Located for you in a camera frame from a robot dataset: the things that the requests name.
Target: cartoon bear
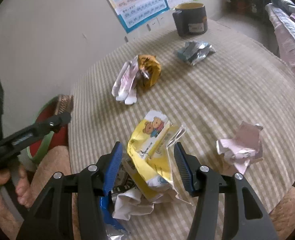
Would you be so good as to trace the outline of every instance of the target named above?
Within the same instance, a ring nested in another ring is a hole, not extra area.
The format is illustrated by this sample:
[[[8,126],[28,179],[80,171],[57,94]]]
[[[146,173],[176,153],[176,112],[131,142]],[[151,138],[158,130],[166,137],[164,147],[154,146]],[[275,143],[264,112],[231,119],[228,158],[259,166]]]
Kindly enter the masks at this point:
[[[145,128],[143,129],[143,133],[149,134],[151,137],[156,137],[158,132],[153,128],[153,122],[146,121]]]
[[[164,127],[164,122],[161,120],[161,118],[156,116],[154,117],[152,124],[153,128],[157,131],[158,134],[160,133],[160,131],[162,131]]]

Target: gray pillow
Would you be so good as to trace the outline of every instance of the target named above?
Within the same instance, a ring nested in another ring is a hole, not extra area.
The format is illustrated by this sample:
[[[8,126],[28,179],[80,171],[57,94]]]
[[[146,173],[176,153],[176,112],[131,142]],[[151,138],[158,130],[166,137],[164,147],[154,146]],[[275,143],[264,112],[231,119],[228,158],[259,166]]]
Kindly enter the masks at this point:
[[[282,9],[288,15],[295,13],[295,4],[291,0],[271,0],[275,7]]]

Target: black mug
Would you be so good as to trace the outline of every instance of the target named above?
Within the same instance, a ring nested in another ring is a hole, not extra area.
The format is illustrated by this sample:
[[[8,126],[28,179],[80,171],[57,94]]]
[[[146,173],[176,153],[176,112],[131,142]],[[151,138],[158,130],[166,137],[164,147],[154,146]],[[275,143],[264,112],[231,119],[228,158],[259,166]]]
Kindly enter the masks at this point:
[[[203,34],[207,31],[205,6],[202,3],[182,3],[172,13],[179,36]]]

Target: table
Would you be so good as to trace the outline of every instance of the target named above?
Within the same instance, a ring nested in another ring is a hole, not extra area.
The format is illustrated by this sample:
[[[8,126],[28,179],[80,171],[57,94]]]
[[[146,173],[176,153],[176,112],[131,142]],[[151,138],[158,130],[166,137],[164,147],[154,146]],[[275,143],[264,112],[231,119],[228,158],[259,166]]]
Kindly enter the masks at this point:
[[[72,86],[75,107],[69,126],[72,172],[79,172],[109,153],[119,140],[126,148],[136,125],[150,109],[181,122],[181,142],[200,163],[219,169],[215,142],[231,138],[241,121],[260,123],[264,160],[252,165],[246,179],[270,212],[295,180],[295,77],[260,43],[209,20],[200,36],[180,38],[171,25],[131,41],[93,65]],[[181,62],[174,51],[187,40],[203,40],[217,52],[195,66]],[[161,78],[146,93],[138,90],[132,106],[116,102],[113,83],[123,65],[136,54],[152,54],[162,64]],[[184,191],[176,165],[173,177],[188,204],[156,204],[146,216],[122,224],[130,239],[186,239],[196,198]],[[220,196],[216,239],[222,234],[224,197]]]

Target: yellow packaging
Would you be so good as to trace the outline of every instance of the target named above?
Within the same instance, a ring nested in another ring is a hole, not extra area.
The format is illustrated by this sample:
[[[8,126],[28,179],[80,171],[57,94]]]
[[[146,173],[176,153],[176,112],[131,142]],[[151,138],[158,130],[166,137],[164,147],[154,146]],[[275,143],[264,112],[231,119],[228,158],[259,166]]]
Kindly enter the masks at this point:
[[[125,159],[123,165],[143,195],[151,202],[178,199],[168,147],[184,132],[182,127],[174,125],[166,115],[151,110],[131,135],[127,146],[131,160]]]
[[[161,64],[156,60],[156,56],[138,55],[139,69],[148,74],[148,78],[142,79],[144,89],[152,87],[161,74]]]

